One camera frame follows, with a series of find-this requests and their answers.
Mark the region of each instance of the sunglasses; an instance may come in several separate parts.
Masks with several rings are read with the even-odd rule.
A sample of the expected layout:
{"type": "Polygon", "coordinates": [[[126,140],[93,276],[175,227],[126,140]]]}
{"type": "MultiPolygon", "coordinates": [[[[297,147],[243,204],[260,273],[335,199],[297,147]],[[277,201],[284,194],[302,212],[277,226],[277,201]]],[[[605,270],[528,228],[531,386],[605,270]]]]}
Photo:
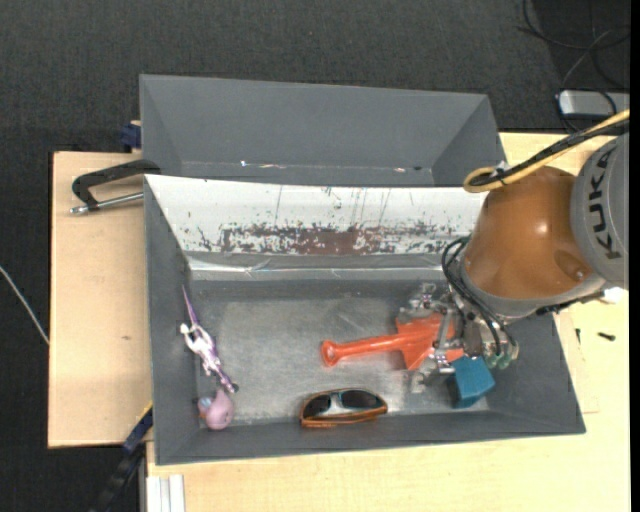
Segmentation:
{"type": "Polygon", "coordinates": [[[387,403],[365,389],[334,389],[307,398],[300,409],[303,427],[335,427],[376,419],[387,412],[387,403]]]}

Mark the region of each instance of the orange plastic tool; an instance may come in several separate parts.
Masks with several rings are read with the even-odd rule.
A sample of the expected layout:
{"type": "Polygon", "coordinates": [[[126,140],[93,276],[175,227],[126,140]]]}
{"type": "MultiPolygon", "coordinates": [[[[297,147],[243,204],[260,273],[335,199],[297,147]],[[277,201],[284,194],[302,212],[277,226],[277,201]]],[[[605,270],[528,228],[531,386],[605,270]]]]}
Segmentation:
{"type": "MultiPolygon", "coordinates": [[[[327,366],[334,366],[340,359],[348,356],[359,356],[378,352],[400,350],[408,370],[416,370],[422,361],[433,354],[433,344],[438,339],[438,330],[443,316],[432,313],[427,318],[414,318],[408,323],[400,323],[396,318],[398,334],[376,336],[347,343],[336,343],[326,340],[320,347],[322,359],[327,366]]],[[[447,329],[447,339],[453,337],[455,328],[453,322],[447,329]]],[[[462,349],[447,351],[447,360],[453,361],[463,354],[462,349]]]]}

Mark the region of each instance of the dark carpet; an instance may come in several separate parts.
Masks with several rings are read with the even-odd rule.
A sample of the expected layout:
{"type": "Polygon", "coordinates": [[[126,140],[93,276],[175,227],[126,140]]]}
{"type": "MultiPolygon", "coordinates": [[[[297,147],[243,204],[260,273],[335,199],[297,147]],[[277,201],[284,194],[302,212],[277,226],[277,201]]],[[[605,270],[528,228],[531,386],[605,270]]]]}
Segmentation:
{"type": "MultiPolygon", "coordinates": [[[[630,4],[2,2],[0,265],[47,326],[48,155],[123,151],[140,73],[481,92],[500,130],[562,132],[561,87],[628,90],[630,4]]],[[[119,461],[117,447],[47,450],[47,380],[47,346],[0,276],[2,511],[87,510],[119,461]]],[[[132,489],[114,510],[135,506],[132,489]]]]}

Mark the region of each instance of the beige tabletop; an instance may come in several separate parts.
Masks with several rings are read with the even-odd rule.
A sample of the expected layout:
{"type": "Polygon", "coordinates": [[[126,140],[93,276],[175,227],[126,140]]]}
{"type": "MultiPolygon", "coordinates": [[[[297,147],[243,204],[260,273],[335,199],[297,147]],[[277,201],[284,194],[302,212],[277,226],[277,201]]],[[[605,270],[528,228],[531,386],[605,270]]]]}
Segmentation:
{"type": "MultiPolygon", "coordinates": [[[[556,135],[501,134],[510,162],[556,135]]],[[[593,141],[554,162],[577,172],[593,141]]],[[[136,154],[54,156],[49,447],[122,443],[151,399],[140,203],[74,216],[71,182],[136,154]]],[[[140,178],[99,198],[140,190],[140,178]]],[[[630,508],[628,294],[558,315],[587,433],[382,451],[156,466],[180,473],[187,511],[630,508]],[[581,343],[574,327],[581,331],[581,343]],[[611,342],[598,335],[616,336],[611,342]]]]}

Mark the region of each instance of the white cable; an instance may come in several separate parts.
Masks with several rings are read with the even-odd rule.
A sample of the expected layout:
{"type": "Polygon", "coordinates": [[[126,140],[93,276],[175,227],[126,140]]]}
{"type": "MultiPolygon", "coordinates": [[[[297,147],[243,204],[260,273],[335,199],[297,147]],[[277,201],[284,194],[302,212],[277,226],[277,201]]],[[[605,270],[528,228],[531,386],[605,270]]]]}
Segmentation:
{"type": "Polygon", "coordinates": [[[16,286],[16,284],[13,282],[13,279],[11,279],[11,276],[9,275],[9,273],[2,267],[2,265],[0,265],[0,274],[2,274],[4,276],[4,278],[7,280],[7,282],[9,283],[9,285],[11,286],[12,290],[15,292],[15,294],[18,296],[18,298],[20,299],[20,302],[22,302],[22,305],[25,307],[25,309],[27,310],[27,312],[29,313],[29,316],[31,317],[31,320],[33,320],[33,323],[35,324],[35,326],[38,328],[38,331],[40,331],[40,336],[42,336],[42,339],[45,341],[45,343],[48,345],[49,344],[49,337],[47,336],[47,333],[44,332],[44,329],[42,328],[42,326],[40,325],[40,322],[38,321],[38,318],[36,317],[35,313],[33,312],[33,310],[31,309],[31,306],[29,306],[29,303],[27,302],[27,299],[24,298],[24,296],[22,295],[22,293],[20,292],[20,290],[18,289],[18,287],[16,286]]]}

